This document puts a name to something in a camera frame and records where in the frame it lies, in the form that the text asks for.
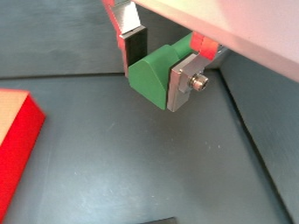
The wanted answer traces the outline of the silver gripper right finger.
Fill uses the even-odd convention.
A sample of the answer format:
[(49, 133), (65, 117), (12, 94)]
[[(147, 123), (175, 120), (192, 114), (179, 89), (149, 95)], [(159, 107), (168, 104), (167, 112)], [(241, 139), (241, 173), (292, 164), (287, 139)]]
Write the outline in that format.
[(203, 72), (216, 58), (220, 45), (193, 31), (187, 46), (191, 51), (171, 67), (169, 72), (167, 108), (172, 112), (188, 101), (192, 90), (200, 92), (207, 87), (208, 78)]

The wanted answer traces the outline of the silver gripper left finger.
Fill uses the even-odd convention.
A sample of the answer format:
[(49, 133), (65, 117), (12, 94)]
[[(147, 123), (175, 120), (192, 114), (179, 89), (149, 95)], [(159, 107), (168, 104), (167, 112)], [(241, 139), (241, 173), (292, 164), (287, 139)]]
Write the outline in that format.
[(131, 0), (101, 0), (116, 31), (125, 76), (128, 68), (147, 55), (147, 28), (141, 25), (136, 4)]

